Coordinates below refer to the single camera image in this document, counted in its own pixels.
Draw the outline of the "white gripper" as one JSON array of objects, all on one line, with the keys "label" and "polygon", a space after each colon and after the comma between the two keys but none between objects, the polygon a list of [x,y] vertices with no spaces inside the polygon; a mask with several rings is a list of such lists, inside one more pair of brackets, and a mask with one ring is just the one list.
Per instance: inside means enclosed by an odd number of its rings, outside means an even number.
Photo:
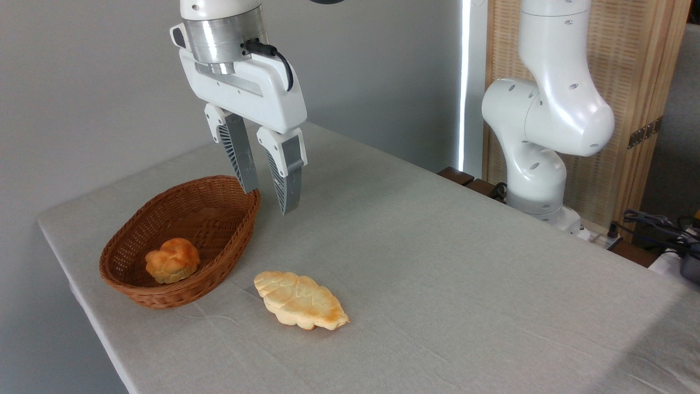
[{"label": "white gripper", "polygon": [[297,128],[307,119],[300,84],[294,82],[287,91],[283,62],[267,56],[253,54],[235,62],[234,74],[210,74],[185,49],[179,56],[192,91],[207,102],[205,116],[213,140],[223,144],[243,192],[259,187],[244,117],[262,125],[256,137],[266,150],[282,214],[295,210],[302,168],[308,164],[302,130]]}]

